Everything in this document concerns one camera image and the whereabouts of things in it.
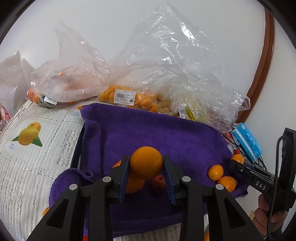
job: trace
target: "purple towel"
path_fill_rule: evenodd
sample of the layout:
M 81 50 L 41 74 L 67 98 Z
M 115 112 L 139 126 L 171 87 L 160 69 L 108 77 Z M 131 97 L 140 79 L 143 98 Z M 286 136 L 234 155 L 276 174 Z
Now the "purple towel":
M 181 118 L 105 104 L 91 104 L 81 109 L 85 133 L 81 146 L 81 170 L 68 169 L 54 181 L 51 207 L 72 183 L 89 185 L 108 175 L 124 154 L 132 155 L 142 146 L 151 146 L 168 154 L 174 165 L 200 184 L 214 186 L 207 176 L 212 165 L 220 164 L 224 174 L 233 176 L 238 186 L 233 196 L 247 193 L 248 185 L 240 175 L 231 172 L 227 162 L 232 153 L 221 134 L 202 123 Z M 170 203 L 167 192 L 155 196 L 149 181 L 134 193 L 127 194 L 121 205 L 111 205 L 113 237 L 144 233 L 182 221 L 181 207 Z M 84 235 L 87 235 L 86 212 Z

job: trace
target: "silver screw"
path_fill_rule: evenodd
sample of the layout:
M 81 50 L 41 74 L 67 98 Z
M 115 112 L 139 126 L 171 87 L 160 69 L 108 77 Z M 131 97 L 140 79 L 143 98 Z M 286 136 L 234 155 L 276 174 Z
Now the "silver screw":
M 222 184 L 216 184 L 216 188 L 218 190 L 223 190 L 224 189 L 224 186 Z
M 111 181 L 111 177 L 103 177 L 103 182 L 108 183 Z
M 182 181 L 187 183 L 187 182 L 191 181 L 191 178 L 188 176 L 184 176 L 184 177 L 182 177 Z
M 69 186 L 69 189 L 70 190 L 75 190 L 75 189 L 77 189 L 78 188 L 78 186 L 77 186 L 77 184 L 71 184 L 70 186 Z

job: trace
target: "white sticker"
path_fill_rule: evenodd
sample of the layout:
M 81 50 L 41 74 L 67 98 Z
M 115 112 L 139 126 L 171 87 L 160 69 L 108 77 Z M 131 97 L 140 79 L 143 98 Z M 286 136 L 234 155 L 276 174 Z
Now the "white sticker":
M 51 103 L 51 104 L 54 104 L 54 105 L 56 105 L 57 104 L 57 101 L 56 100 L 53 100 L 53 99 L 51 99 L 51 98 L 48 98 L 48 97 L 44 97 L 44 101 L 45 102 L 48 102 L 48 103 Z
M 134 105 L 136 93 L 133 91 L 115 90 L 114 103 Z
M 180 106 L 180 107 L 179 107 L 179 115 L 180 115 L 180 118 L 182 118 L 182 119 L 186 119 L 186 117 L 187 117 L 188 115 L 186 114 L 185 106 Z

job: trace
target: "barcode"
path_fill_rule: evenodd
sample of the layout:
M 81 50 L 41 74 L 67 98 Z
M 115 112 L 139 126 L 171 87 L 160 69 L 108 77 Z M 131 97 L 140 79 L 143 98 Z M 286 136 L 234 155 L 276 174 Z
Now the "barcode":
M 179 113 L 180 113 L 180 115 L 185 114 L 185 109 L 180 109 Z
M 116 93 L 116 97 L 117 98 L 120 98 L 120 99 L 125 99 L 126 95 L 125 94 Z

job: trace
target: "fruit print tablecloth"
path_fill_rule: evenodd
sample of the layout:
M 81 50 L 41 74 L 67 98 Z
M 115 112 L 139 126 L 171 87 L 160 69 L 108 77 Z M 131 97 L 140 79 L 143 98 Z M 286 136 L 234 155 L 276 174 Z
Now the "fruit print tablecloth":
M 46 109 L 27 101 L 0 133 L 0 219 L 16 241 L 25 241 L 48 206 L 55 178 L 70 167 L 83 126 L 77 107 L 99 102 L 96 98 L 72 107 Z M 25 142 L 16 138 L 33 124 Z M 238 198 L 249 214 L 258 207 L 258 193 Z M 205 216 L 205 227 L 208 224 Z M 145 234 L 118 237 L 115 241 L 177 241 L 180 224 Z

